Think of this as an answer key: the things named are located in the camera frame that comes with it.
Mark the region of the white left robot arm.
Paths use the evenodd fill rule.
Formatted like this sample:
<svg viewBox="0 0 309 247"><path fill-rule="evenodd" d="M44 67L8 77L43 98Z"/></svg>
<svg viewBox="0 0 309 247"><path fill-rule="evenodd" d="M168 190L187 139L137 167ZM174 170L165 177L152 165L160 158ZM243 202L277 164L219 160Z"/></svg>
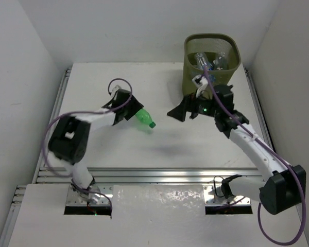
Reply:
<svg viewBox="0 0 309 247"><path fill-rule="evenodd" d="M97 111L66 113L58 120L49 139L48 150L63 163L73 189L82 198L95 198L100 194L94 177L82 162L90 134L100 128L114 126L123 119L129 120L143 107L130 91L118 89Z"/></svg>

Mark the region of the clear unlabelled bottle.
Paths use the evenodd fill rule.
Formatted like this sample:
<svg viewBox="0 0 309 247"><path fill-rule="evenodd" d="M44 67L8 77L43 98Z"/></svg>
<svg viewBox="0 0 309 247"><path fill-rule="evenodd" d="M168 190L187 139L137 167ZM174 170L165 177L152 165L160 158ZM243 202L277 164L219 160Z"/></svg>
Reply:
<svg viewBox="0 0 309 247"><path fill-rule="evenodd" d="M217 53L215 59L213 60L213 64L216 70L227 70L228 61L225 52Z"/></svg>

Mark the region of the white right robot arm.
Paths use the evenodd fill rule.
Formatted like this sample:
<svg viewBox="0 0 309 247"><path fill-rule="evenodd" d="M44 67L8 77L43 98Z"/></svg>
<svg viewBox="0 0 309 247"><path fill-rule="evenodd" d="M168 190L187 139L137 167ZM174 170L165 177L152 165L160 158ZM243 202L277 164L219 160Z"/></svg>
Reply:
<svg viewBox="0 0 309 247"><path fill-rule="evenodd" d="M185 95L167 115L184 122L187 112L194 119L199 114L213 117L220 132L239 146L257 167L262 181L241 174L222 180L219 195L226 200L245 196L256 200L272 215L291 208L305 199L306 172L302 166L290 166L274 156L273 150L259 138L249 120L235 110L234 94L228 85L214 86L212 99L196 93Z"/></svg>

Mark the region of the green plastic bottle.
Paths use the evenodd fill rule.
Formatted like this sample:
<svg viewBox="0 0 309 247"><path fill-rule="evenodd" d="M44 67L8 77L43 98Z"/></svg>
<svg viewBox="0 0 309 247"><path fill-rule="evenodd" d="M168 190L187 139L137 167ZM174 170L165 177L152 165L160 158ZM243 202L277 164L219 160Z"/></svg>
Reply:
<svg viewBox="0 0 309 247"><path fill-rule="evenodd" d="M135 114L135 117L140 123L145 124L152 129L156 126L156 123L152 120L152 117L144 108L140 109Z"/></svg>

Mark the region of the clear bottle blue label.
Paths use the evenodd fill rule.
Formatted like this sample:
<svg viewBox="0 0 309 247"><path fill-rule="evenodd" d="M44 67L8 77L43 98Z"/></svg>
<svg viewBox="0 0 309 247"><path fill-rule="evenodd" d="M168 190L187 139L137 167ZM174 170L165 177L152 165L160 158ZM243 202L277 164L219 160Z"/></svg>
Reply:
<svg viewBox="0 0 309 247"><path fill-rule="evenodd" d="M204 52L195 53L194 58L198 69L203 70L206 67L207 70L212 70L214 68Z"/></svg>

